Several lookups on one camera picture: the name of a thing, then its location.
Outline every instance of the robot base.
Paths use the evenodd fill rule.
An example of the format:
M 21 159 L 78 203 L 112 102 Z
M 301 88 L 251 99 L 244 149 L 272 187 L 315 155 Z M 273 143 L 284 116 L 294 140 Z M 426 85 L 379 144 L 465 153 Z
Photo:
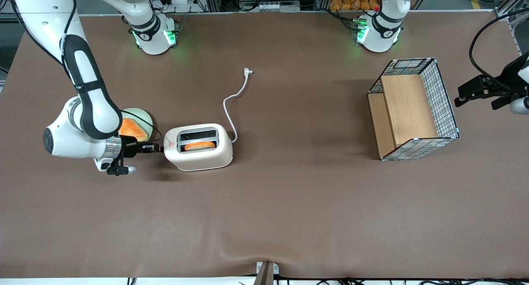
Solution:
M 160 18 L 160 29 L 151 40 L 142 40 L 136 36 L 136 44 L 149 55 L 160 55 L 170 48 L 176 48 L 180 23 L 164 14 L 156 14 Z
M 400 29 L 393 33 L 389 38 L 384 38 L 376 31 L 372 25 L 372 17 L 368 14 L 360 16 L 358 19 L 353 21 L 353 26 L 358 29 L 353 32 L 353 41 L 355 45 L 363 45 L 367 50 L 374 53 L 383 53 L 389 50 L 391 46 L 397 42 L 397 37 L 400 33 Z

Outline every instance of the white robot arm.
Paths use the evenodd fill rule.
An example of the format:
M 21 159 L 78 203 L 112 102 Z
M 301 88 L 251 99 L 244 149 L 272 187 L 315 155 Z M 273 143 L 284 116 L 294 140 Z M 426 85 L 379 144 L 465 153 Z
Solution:
M 400 24 L 410 10 L 410 0 L 381 0 L 379 10 L 360 17 L 363 28 L 355 40 L 367 50 L 382 53 L 397 42 Z
M 102 0 L 119 10 L 132 27 L 136 43 L 149 55 L 176 46 L 174 19 L 155 14 L 148 0 Z
M 74 0 L 12 0 L 13 10 L 30 37 L 42 50 L 61 63 L 72 80 L 77 97 L 68 100 L 59 117 L 44 132 L 45 149 L 51 155 L 68 158 L 92 158 L 99 171 L 108 174 L 131 174 L 133 166 L 123 166 L 124 157 L 138 152 L 155 152 L 158 148 L 138 144 L 135 138 L 118 135 L 121 112 L 108 95 L 76 11 Z M 153 19 L 153 11 L 139 10 Z M 153 32 L 145 48 L 168 48 L 155 39 L 162 31 L 144 26 Z

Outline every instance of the light green plate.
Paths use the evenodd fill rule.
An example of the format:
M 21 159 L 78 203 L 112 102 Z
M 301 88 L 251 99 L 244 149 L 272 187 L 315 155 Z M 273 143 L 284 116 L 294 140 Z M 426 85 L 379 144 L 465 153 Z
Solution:
M 144 111 L 143 109 L 134 108 L 134 107 L 126 108 L 126 109 L 124 109 L 124 111 L 125 112 L 130 112 L 131 114 L 134 114 L 134 116 L 132 116 L 131 114 L 127 114 L 125 112 L 121 113 L 123 118 L 131 118 L 136 123 L 138 123 L 138 126 L 141 129 L 143 129 L 143 131 L 145 131 L 145 133 L 147 133 L 147 140 L 149 140 L 151 138 L 151 135 L 153 134 L 153 128 L 147 124 L 147 123 L 149 123 L 151 125 L 153 124 L 153 119 L 151 118 L 151 116 L 146 111 Z M 135 116 L 138 116 L 138 117 L 144 119 L 145 121 L 147 121 L 147 123 L 145 123 L 144 121 L 138 119 Z

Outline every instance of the brown tabletop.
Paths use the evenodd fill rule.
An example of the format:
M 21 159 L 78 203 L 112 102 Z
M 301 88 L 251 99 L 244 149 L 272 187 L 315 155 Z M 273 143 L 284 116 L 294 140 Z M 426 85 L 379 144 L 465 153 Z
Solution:
M 460 140 L 382 162 L 366 97 L 391 59 L 412 57 L 436 57 L 456 97 L 492 18 L 410 13 L 399 42 L 373 54 L 327 14 L 190 16 L 178 48 L 152 57 L 118 17 L 85 17 L 114 102 L 162 132 L 228 128 L 222 99 L 255 71 L 229 104 L 240 139 L 228 167 L 182 172 L 148 154 L 120 177 L 44 150 L 75 93 L 24 37 L 0 95 L 0 276 L 236 276 L 270 260 L 297 278 L 529 277 L 529 118 L 471 102 L 455 110 Z M 518 57 L 508 24 L 475 56 L 495 75 Z

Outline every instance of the wooden panel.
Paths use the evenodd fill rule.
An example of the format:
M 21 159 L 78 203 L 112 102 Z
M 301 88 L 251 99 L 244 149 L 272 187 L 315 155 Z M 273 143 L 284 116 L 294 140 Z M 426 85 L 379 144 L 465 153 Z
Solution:
M 382 76 L 380 80 L 395 147 L 412 138 L 436 138 L 438 134 L 421 76 Z
M 391 153 L 395 149 L 393 132 L 389 124 L 388 109 L 382 93 L 371 93 L 367 95 L 371 118 L 373 120 L 376 147 L 380 158 Z

